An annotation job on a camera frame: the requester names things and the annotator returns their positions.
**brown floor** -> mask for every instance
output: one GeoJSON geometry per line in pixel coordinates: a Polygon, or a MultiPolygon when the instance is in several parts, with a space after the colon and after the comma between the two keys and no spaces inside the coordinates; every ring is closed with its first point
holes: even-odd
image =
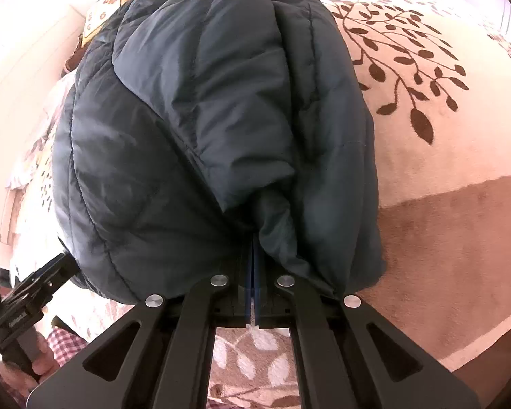
{"type": "Polygon", "coordinates": [[[487,407],[511,378],[511,330],[455,373],[487,407]]]}

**finger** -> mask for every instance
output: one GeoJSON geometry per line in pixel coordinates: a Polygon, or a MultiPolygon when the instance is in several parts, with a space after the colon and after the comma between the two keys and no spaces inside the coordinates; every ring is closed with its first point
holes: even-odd
{"type": "Polygon", "coordinates": [[[58,366],[51,349],[45,354],[41,354],[32,363],[32,369],[38,375],[43,375],[58,366]]]}
{"type": "Polygon", "coordinates": [[[38,332],[38,349],[42,353],[47,353],[50,349],[49,343],[47,342],[45,337],[41,335],[39,332],[38,332]]]}
{"type": "Polygon", "coordinates": [[[15,364],[6,363],[0,355],[0,375],[6,384],[18,391],[23,397],[28,397],[38,383],[29,375],[22,372],[15,364]]]}
{"type": "Polygon", "coordinates": [[[45,380],[47,380],[51,375],[53,375],[55,372],[57,372],[57,370],[60,369],[60,366],[58,365],[58,363],[56,364],[56,367],[53,367],[49,372],[47,372],[46,374],[43,374],[40,378],[39,378],[39,384],[42,384],[45,380]]]}

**metal screw head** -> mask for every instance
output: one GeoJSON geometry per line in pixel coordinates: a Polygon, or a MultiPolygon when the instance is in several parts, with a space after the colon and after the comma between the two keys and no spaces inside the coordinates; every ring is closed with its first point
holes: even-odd
{"type": "Polygon", "coordinates": [[[278,286],[291,287],[295,284],[295,279],[291,275],[281,275],[278,277],[278,286]]]}
{"type": "Polygon", "coordinates": [[[226,275],[214,275],[210,283],[212,283],[213,286],[224,286],[227,284],[227,281],[229,281],[229,279],[226,275]]]}
{"type": "Polygon", "coordinates": [[[344,305],[355,309],[361,306],[361,298],[356,295],[347,295],[344,297],[344,305]]]}
{"type": "Polygon", "coordinates": [[[146,298],[147,307],[159,307],[163,303],[163,298],[160,295],[153,294],[146,298]]]}

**red checkered fabric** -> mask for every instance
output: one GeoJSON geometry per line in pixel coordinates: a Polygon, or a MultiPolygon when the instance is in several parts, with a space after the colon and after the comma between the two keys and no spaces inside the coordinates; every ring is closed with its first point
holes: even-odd
{"type": "MultiPolygon", "coordinates": [[[[81,352],[88,343],[77,335],[69,333],[67,330],[53,327],[53,330],[47,338],[49,346],[55,354],[55,359],[59,366],[62,367],[68,363],[72,358],[81,352]]],[[[21,406],[25,407],[26,400],[19,394],[15,389],[8,386],[0,376],[0,382],[3,384],[7,392],[15,399],[15,401],[21,406]]],[[[206,409],[241,409],[237,406],[231,406],[224,403],[215,402],[208,400],[206,409]]]]}
{"type": "Polygon", "coordinates": [[[88,345],[83,338],[61,328],[53,328],[47,341],[60,367],[63,367],[64,364],[68,363],[78,352],[82,351],[88,345]]]}

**black metal bracket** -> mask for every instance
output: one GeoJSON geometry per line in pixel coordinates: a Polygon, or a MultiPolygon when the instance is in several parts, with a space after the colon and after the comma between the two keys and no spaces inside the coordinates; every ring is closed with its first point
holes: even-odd
{"type": "Polygon", "coordinates": [[[245,327],[252,297],[261,328],[290,328],[303,409],[480,407],[367,303],[322,297],[254,238],[185,297],[149,296],[39,386],[27,408],[204,408],[216,327],[245,327]]]}

